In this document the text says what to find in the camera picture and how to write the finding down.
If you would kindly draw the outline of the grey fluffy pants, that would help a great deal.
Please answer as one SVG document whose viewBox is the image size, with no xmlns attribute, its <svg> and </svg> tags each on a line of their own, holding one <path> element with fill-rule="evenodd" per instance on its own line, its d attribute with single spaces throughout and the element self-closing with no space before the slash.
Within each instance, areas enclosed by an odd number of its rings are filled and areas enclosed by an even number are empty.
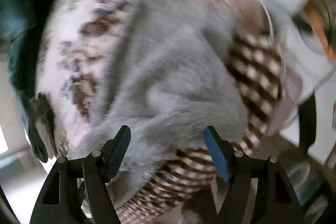
<svg viewBox="0 0 336 224">
<path fill-rule="evenodd" d="M 224 65 L 235 27 L 234 13 L 213 3 L 135 2 L 98 83 L 90 131 L 70 155 L 84 157 L 130 127 L 130 145 L 108 184 L 115 207 L 177 150 L 203 147 L 207 126 L 228 141 L 245 134 L 248 111 Z"/>
</svg>

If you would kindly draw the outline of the floral bed cover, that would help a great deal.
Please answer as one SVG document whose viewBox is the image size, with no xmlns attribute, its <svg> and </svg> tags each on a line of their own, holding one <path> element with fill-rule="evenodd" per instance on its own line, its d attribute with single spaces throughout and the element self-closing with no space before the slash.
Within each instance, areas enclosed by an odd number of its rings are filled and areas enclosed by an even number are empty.
<svg viewBox="0 0 336 224">
<path fill-rule="evenodd" d="M 37 97 L 54 114 L 54 136 L 39 126 L 49 157 L 67 156 L 90 131 L 90 107 L 108 56 L 126 30 L 137 0 L 57 0 L 44 30 L 37 66 Z M 251 153 L 288 119 L 302 79 L 286 65 L 275 20 L 259 0 L 213 3 L 236 16 L 224 65 L 248 111 L 245 134 L 231 141 Z M 177 150 L 133 197 L 116 207 L 122 223 L 211 223 L 215 205 L 211 157 L 201 148 Z"/>
</svg>

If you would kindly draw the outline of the dark green blanket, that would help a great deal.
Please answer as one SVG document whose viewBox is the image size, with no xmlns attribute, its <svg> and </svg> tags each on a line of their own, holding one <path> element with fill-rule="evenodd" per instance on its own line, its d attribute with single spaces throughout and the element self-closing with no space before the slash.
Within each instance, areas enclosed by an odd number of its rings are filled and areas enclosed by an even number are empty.
<svg viewBox="0 0 336 224">
<path fill-rule="evenodd" d="M 7 71 L 19 105 L 31 150 L 42 162 L 46 146 L 37 133 L 33 101 L 42 33 L 54 0 L 1 0 L 1 48 L 7 51 Z"/>
</svg>

